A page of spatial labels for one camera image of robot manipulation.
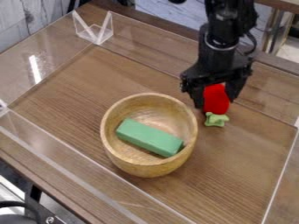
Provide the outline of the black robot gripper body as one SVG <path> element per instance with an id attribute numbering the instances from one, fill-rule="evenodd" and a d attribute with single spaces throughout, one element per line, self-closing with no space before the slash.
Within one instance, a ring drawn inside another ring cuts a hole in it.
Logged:
<path id="1" fill-rule="evenodd" d="M 252 57 L 237 56 L 233 59 L 229 69 L 222 71 L 206 70 L 197 61 L 180 75 L 181 91 L 189 92 L 190 87 L 209 86 L 221 82 L 233 81 L 239 78 L 248 78 L 252 74 Z"/>

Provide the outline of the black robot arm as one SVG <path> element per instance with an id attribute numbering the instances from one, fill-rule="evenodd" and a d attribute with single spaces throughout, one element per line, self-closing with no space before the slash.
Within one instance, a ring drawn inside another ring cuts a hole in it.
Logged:
<path id="1" fill-rule="evenodd" d="M 198 57 L 181 73 L 181 91 L 201 109 L 208 86 L 224 84 L 231 102 L 252 74 L 257 41 L 251 29 L 257 23 L 253 0 L 204 0 L 208 22 L 198 29 Z"/>

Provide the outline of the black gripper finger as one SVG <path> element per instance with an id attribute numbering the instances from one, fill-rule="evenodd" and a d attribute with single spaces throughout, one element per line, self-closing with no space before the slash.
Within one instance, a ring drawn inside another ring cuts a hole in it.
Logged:
<path id="1" fill-rule="evenodd" d="M 225 93 L 231 102 L 239 97 L 241 89 L 247 83 L 248 78 L 239 78 L 236 80 L 229 80 L 225 83 Z"/>
<path id="2" fill-rule="evenodd" d="M 193 106 L 196 109 L 200 109 L 204 104 L 202 92 L 204 92 L 202 86 L 190 87 L 189 96 L 192 98 Z"/>

